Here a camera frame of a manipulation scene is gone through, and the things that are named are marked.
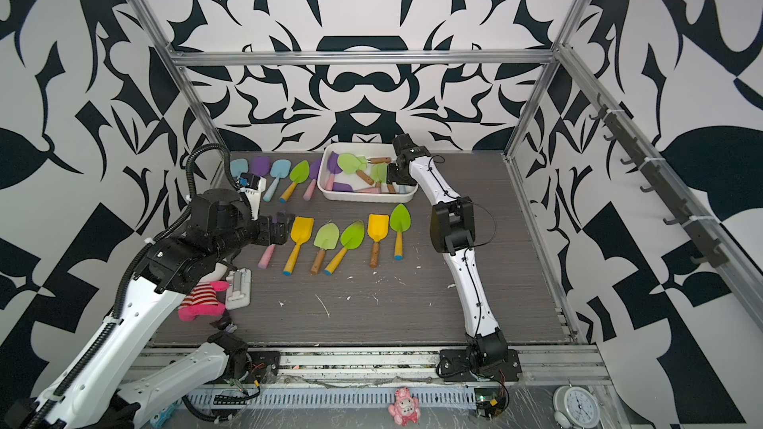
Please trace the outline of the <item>green shovel brown wooden handle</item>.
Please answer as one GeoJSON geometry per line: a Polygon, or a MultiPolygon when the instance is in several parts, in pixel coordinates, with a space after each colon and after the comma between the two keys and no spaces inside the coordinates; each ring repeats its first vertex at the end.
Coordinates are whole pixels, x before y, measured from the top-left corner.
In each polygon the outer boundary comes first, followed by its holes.
{"type": "Polygon", "coordinates": [[[395,185],[389,184],[389,182],[387,182],[387,166],[389,166],[387,163],[375,164],[371,170],[371,177],[375,182],[375,186],[382,192],[388,194],[397,194],[395,185]]]}

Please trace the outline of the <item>white plastic storage box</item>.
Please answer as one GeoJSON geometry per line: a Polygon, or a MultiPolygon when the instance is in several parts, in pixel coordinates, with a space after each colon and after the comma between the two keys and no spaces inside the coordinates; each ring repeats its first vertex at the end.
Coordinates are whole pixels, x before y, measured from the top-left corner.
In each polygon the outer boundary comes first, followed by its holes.
{"type": "MultiPolygon", "coordinates": [[[[395,159],[395,150],[393,150],[393,145],[391,144],[338,142],[329,145],[323,153],[322,166],[318,176],[318,189],[323,194],[323,196],[330,201],[405,204],[410,202],[415,196],[415,193],[419,190],[419,186],[411,187],[395,184],[395,190],[397,190],[397,194],[388,194],[382,191],[379,194],[354,194],[327,191],[326,183],[329,177],[327,164],[329,156],[332,152],[336,152],[338,155],[343,153],[351,153],[359,157],[368,158],[369,160],[372,158],[389,158],[391,161],[393,161],[393,159],[395,159]]],[[[335,182],[349,184],[355,189],[371,187],[357,175],[349,175],[343,172],[336,177],[335,182]]]]}

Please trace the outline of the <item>green shovel yellow blue-tipped handle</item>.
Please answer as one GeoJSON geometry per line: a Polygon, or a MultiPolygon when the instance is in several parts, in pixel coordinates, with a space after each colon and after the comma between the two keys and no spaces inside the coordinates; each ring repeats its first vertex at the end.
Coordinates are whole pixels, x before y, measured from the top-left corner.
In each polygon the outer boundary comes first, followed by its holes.
{"type": "Polygon", "coordinates": [[[395,260],[402,260],[403,235],[411,228],[411,214],[404,204],[398,204],[393,209],[389,225],[395,232],[395,260]]]}

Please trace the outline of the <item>yellow shovel wooden handle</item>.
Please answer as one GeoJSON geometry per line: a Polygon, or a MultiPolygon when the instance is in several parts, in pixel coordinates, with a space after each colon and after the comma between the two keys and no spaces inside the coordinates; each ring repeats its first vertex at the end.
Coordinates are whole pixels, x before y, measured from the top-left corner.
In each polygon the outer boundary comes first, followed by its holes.
{"type": "Polygon", "coordinates": [[[368,222],[368,236],[373,240],[370,267],[376,269],[379,265],[381,241],[389,232],[389,216],[386,214],[370,214],[368,222]]]}

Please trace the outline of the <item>purple pointed shovel pink handle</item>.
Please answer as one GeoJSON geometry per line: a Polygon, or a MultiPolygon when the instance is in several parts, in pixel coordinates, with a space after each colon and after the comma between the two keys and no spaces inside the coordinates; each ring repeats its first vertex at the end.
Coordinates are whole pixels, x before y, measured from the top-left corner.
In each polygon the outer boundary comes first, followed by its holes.
{"type": "Polygon", "coordinates": [[[260,258],[260,260],[258,262],[258,268],[259,269],[266,269],[266,268],[268,268],[268,266],[269,266],[269,264],[270,264],[270,262],[272,260],[272,256],[273,256],[273,254],[275,252],[275,249],[276,249],[276,245],[275,244],[270,244],[264,250],[264,253],[262,254],[262,256],[261,256],[261,258],[260,258]]]}

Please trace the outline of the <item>teal square shovel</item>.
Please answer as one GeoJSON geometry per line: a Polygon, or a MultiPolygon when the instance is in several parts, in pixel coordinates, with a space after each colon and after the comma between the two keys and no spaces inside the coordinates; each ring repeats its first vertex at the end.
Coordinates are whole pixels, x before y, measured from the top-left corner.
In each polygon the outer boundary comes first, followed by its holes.
{"type": "Polygon", "coordinates": [[[230,161],[230,174],[234,180],[238,180],[242,173],[247,173],[250,170],[250,164],[246,159],[234,159],[230,161]]]}

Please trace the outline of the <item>purple square shovel pink handle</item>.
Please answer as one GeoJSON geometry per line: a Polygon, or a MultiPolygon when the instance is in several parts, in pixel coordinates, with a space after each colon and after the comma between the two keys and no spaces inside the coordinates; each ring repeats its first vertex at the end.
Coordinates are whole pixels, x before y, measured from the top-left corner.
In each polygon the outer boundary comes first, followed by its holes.
{"type": "Polygon", "coordinates": [[[268,156],[256,156],[250,162],[250,173],[260,178],[266,177],[270,172],[271,161],[268,156]]]}

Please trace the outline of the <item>green pointed shovel yellow handle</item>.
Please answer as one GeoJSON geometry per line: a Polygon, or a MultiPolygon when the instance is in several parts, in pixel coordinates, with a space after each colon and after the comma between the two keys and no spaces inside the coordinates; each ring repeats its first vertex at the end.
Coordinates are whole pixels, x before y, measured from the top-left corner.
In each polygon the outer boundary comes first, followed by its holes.
{"type": "Polygon", "coordinates": [[[357,249],[361,246],[365,235],[366,228],[362,220],[358,220],[357,222],[350,224],[341,235],[340,244],[342,248],[329,262],[327,267],[324,269],[324,273],[327,275],[332,275],[338,269],[348,251],[357,249]]]}

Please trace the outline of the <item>blue toy shovel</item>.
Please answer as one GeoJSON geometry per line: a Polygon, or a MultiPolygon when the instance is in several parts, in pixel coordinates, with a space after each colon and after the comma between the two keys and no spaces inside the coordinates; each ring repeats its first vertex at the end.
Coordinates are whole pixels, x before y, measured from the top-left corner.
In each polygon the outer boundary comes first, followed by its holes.
{"type": "Polygon", "coordinates": [[[290,170],[291,161],[288,159],[278,159],[272,163],[270,168],[270,177],[272,178],[272,182],[262,196],[262,200],[264,202],[269,203],[272,200],[279,182],[289,175],[290,170]]]}

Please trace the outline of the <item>yellow toy shovel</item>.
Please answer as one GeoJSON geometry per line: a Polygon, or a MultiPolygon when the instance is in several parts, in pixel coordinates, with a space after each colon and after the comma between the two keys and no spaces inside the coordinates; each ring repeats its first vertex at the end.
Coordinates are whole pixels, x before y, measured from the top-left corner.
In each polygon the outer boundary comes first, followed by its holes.
{"type": "Polygon", "coordinates": [[[313,226],[313,218],[304,218],[304,216],[297,216],[295,218],[290,232],[291,240],[294,242],[294,248],[282,270],[285,275],[291,275],[293,273],[302,245],[308,242],[312,236],[313,226]]]}

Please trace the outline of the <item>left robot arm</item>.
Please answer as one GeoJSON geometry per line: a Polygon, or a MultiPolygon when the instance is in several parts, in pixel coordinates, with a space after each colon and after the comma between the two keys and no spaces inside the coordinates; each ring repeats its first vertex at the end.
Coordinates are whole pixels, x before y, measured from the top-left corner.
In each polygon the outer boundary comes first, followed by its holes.
{"type": "Polygon", "coordinates": [[[248,346],[224,331],[188,357],[122,381],[158,327],[217,265],[254,244],[282,245],[286,226],[258,213],[260,192],[213,189],[192,195],[170,228],[149,238],[119,282],[111,312],[60,377],[36,398],[16,401],[10,428],[138,428],[194,388],[248,373],[248,346]]]}

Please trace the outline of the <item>purple shovel lying in box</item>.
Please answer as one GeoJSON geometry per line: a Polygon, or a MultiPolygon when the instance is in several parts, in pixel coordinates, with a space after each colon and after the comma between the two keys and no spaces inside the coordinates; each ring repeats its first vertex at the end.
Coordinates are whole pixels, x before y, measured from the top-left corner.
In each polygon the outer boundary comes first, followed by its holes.
{"type": "Polygon", "coordinates": [[[381,189],[379,187],[367,187],[363,189],[355,189],[349,184],[335,182],[333,184],[332,191],[338,192],[338,193],[379,194],[381,192],[381,189]]]}

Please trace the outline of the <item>pink striped plush doll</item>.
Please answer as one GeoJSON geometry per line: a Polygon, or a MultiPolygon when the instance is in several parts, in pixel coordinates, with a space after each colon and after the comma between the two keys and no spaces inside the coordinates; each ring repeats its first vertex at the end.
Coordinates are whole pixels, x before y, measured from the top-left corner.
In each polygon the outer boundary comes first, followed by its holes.
{"type": "Polygon", "coordinates": [[[192,322],[200,316],[222,317],[227,311],[227,306],[221,299],[221,294],[225,294],[229,289],[230,283],[226,279],[203,278],[180,304],[179,319],[192,322]]]}

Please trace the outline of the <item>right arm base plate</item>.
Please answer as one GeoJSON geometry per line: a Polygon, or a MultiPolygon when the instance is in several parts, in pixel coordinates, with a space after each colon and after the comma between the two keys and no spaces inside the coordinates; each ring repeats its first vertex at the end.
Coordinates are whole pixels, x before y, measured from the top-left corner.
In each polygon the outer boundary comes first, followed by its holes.
{"type": "Polygon", "coordinates": [[[508,350],[504,359],[494,363],[479,363],[477,356],[468,349],[441,350],[435,366],[436,375],[447,383],[468,383],[469,381],[504,381],[516,383],[520,380],[522,366],[518,353],[508,350]]]}

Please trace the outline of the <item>black wall hook rack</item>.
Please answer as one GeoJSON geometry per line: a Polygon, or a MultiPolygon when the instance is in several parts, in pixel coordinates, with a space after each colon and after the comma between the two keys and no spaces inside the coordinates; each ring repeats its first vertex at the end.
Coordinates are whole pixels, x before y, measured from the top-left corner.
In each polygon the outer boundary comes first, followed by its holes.
{"type": "Polygon", "coordinates": [[[689,190],[650,140],[635,125],[623,109],[609,108],[599,103],[594,120],[600,120],[610,131],[608,141],[617,142],[627,154],[621,161],[634,167],[647,180],[643,193],[654,193],[663,202],[670,215],[663,219],[667,226],[680,226],[701,254],[691,261],[707,263],[719,268],[729,263],[729,257],[716,230],[711,226],[715,220],[693,201],[689,190]]]}

